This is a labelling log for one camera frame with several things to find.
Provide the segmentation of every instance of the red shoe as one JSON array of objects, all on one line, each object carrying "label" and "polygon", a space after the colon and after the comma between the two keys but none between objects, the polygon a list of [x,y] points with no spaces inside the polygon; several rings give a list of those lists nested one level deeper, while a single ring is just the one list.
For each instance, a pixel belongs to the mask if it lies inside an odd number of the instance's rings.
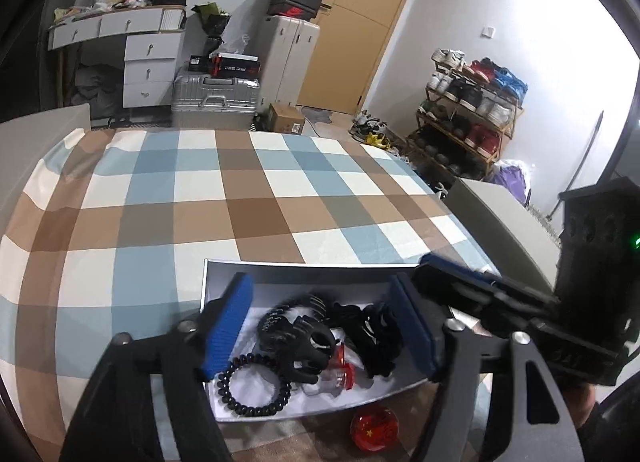
[{"label": "red shoe", "polygon": [[465,137],[465,144],[472,148],[477,148],[484,140],[484,126],[482,124],[474,124],[469,134]]},{"label": "red shoe", "polygon": [[484,135],[484,139],[481,144],[478,144],[478,152],[485,158],[492,158],[500,146],[500,135],[492,132],[485,126],[482,126],[482,134]]},{"label": "red shoe", "polygon": [[495,78],[495,72],[477,60],[471,64],[470,68],[474,71],[476,78],[485,83],[490,83]]}]

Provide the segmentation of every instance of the open cardboard box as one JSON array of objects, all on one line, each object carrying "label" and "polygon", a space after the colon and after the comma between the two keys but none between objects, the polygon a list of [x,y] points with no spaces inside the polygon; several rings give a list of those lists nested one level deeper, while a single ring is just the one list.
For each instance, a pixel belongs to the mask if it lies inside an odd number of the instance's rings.
[{"label": "open cardboard box", "polygon": [[[283,300],[309,292],[322,292],[334,296],[341,304],[366,306],[381,301],[389,287],[392,274],[411,274],[415,265],[354,265],[317,266],[304,264],[256,264],[251,262],[205,261],[201,307],[211,299],[219,298],[236,272],[245,272],[254,279],[254,299],[236,340],[232,357],[249,352],[259,352],[255,328],[260,318]],[[217,379],[207,383],[206,391],[216,420],[219,422],[249,422],[282,420],[319,413],[336,412],[369,404],[384,397],[402,392],[425,381],[404,348],[396,359],[396,368],[388,378],[376,376],[369,379],[359,358],[347,348],[347,360],[356,365],[356,379],[351,390],[339,394],[305,394],[298,384],[292,384],[291,398],[284,409],[275,416],[244,417],[228,410],[220,401]],[[247,406],[263,406],[272,401],[277,388],[277,378],[263,366],[242,369],[231,380],[233,395],[242,396]]]}]

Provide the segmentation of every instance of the drawer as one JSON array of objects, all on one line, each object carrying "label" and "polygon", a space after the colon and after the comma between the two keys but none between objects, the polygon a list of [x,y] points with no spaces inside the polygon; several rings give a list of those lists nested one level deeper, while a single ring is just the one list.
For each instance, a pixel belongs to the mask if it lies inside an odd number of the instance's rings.
[{"label": "drawer", "polygon": [[173,81],[175,59],[140,59],[125,61],[124,84]]},{"label": "drawer", "polygon": [[122,106],[134,108],[136,106],[170,105],[173,86],[171,81],[124,85]]},{"label": "drawer", "polygon": [[139,34],[127,38],[124,61],[136,59],[175,59],[180,51],[181,32]]},{"label": "drawer", "polygon": [[100,36],[131,34],[134,32],[155,32],[160,29],[162,8],[132,9],[112,12],[102,16]]},{"label": "drawer", "polygon": [[51,48],[64,47],[65,45],[71,45],[79,41],[97,38],[99,32],[100,16],[68,23],[53,30],[53,43]]}]

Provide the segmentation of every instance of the light switch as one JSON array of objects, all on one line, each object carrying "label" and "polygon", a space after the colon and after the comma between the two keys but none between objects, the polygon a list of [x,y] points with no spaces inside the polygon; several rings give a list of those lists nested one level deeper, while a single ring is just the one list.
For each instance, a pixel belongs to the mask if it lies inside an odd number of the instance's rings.
[{"label": "light switch", "polygon": [[493,38],[495,35],[495,27],[485,27],[482,29],[482,35],[486,38]]}]

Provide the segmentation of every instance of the metal screw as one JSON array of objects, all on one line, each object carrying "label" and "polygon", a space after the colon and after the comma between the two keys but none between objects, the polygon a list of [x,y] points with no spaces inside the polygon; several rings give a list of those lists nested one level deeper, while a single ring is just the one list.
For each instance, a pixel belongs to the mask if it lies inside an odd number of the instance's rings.
[{"label": "metal screw", "polygon": [[449,330],[453,330],[454,332],[460,332],[465,329],[465,324],[462,323],[462,321],[453,318],[447,319],[444,324]]},{"label": "metal screw", "polygon": [[191,332],[195,332],[197,329],[198,329],[198,326],[196,325],[196,322],[190,319],[186,319],[178,323],[178,330],[183,334],[189,334]]},{"label": "metal screw", "polygon": [[516,341],[516,343],[519,343],[521,345],[528,345],[529,343],[531,343],[531,336],[529,336],[529,334],[527,334],[526,332],[514,332],[513,334],[511,334],[511,337],[514,341]]},{"label": "metal screw", "polygon": [[113,338],[111,338],[111,344],[122,346],[127,345],[133,341],[133,337],[129,332],[118,332]]}]

